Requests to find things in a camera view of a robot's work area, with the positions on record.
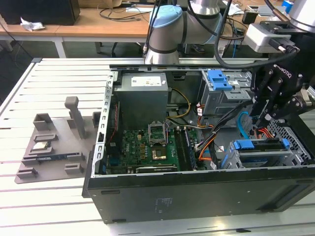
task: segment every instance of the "wire bundle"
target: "wire bundle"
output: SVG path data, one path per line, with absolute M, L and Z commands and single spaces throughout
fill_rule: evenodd
M 258 131 L 263 133 L 267 138 L 273 138 L 274 137 L 266 127 L 261 128 Z
M 223 115 L 221 117 L 221 119 L 213 126 L 213 128 L 211 129 L 211 135 L 203 140 L 202 142 L 200 142 L 199 144 L 195 145 L 195 150 L 201 150 L 200 155 L 198 160 L 202 160 L 203 157 L 203 153 L 206 150 L 206 148 L 213 142 L 213 140 L 216 138 L 218 131 L 231 119 L 233 119 L 234 117 L 236 117 L 236 115 L 246 106 L 252 104 L 252 101 L 246 101 L 243 102 L 241 104 L 239 104 L 238 106 L 236 106 L 235 108 L 233 108 L 231 111 L 229 111 L 228 113 L 226 113 L 225 115 Z

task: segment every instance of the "slotted metal table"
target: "slotted metal table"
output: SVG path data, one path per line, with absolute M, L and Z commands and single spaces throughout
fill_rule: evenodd
M 109 65 L 142 62 L 42 59 L 29 65 L 0 107 L 0 235 L 238 235 L 243 229 L 250 231 L 247 236 L 315 235 L 315 193 L 281 213 L 105 225 L 92 200 L 81 197 L 83 178 L 19 185 L 14 182 L 37 113 L 68 117 L 64 100 L 77 96 L 81 114 L 90 116 L 101 108 Z M 214 59 L 183 59 L 181 63 L 217 64 Z M 315 113 L 308 112 L 302 118 L 314 132 Z M 211 196 L 203 199 L 212 200 Z

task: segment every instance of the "yellow cable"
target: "yellow cable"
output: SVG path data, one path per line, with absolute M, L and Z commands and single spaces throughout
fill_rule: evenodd
M 187 111 L 184 113 L 184 114 L 181 114 L 181 115 L 177 115 L 177 116 L 172 116 L 172 117 L 166 117 L 166 118 L 180 118 L 180 117 L 184 117 L 185 115 L 187 115 L 190 111 L 190 102 L 189 100 L 187 99 L 187 97 L 182 93 L 180 92 L 178 89 L 176 88 L 172 88 L 172 90 L 175 90 L 176 92 L 178 92 L 181 96 L 183 96 L 183 98 L 187 101 L 188 103 L 188 109 Z

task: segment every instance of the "black computer case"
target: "black computer case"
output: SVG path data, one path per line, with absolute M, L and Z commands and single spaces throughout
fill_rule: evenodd
M 80 14 L 78 0 L 1 0 L 0 14 L 9 25 L 21 23 L 21 17 L 44 25 L 71 26 Z

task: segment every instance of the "green circuit board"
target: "green circuit board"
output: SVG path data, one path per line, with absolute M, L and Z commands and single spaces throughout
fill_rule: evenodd
M 152 137 L 161 138 L 158 133 L 152 132 Z M 179 168 L 178 157 L 176 152 L 176 144 L 174 139 L 173 129 L 168 132 L 168 144 L 166 146 L 160 145 L 158 149 L 165 149 L 166 158 L 154 160 L 152 150 L 155 149 L 149 144 L 148 130 L 125 130 L 123 136 L 123 155 L 121 158 L 122 166 L 134 165 L 175 165 Z
M 188 129 L 188 140 L 193 147 L 197 143 L 197 132 Z M 163 129 L 151 129 L 151 139 L 164 138 Z M 173 166 L 177 171 L 180 168 L 181 160 L 177 153 L 174 129 L 166 132 L 167 142 L 151 143 L 148 129 L 124 130 L 122 136 L 121 154 L 111 155 L 106 164 L 109 174 L 128 174 L 130 169 L 138 167 L 163 167 Z

